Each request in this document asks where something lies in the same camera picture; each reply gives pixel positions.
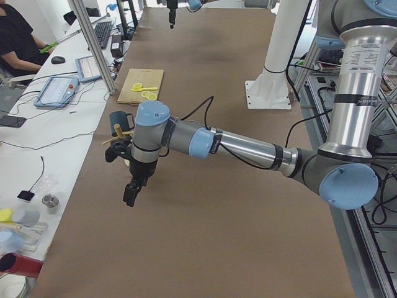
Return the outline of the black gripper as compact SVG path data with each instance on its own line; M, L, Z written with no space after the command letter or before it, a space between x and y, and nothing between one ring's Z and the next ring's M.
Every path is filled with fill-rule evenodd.
M171 29L174 28L176 21L176 10L177 9L177 0L167 0L167 8L169 10L169 26Z
M157 161L144 163L132 159L129 165L129 171L132 174L132 180L125 186L123 201L127 206L133 207L135 200L143 186L147 186L148 179L156 170Z

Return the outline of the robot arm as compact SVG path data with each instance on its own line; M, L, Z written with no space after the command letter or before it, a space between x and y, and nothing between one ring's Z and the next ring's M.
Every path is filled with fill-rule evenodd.
M345 50L328 136L316 151L174 117L165 103L147 100L138 106L135 134L125 151L132 174L123 197L127 205L134 205L154 174L162 148L198 159L224 153L253 168L279 171L339 209L357 209L370 202L378 178L369 165L367 140L386 50L396 37L396 2L387 1L384 9L377 9L373 1L321 1L319 29L320 38L339 41Z
M188 0L184 2L187 4L187 10L191 13L195 13L199 11L204 4L208 3L208 1L199 1L199 0ZM179 7L179 1L167 0L166 7L169 9L169 26L171 29L173 29L176 23L176 11L177 8Z

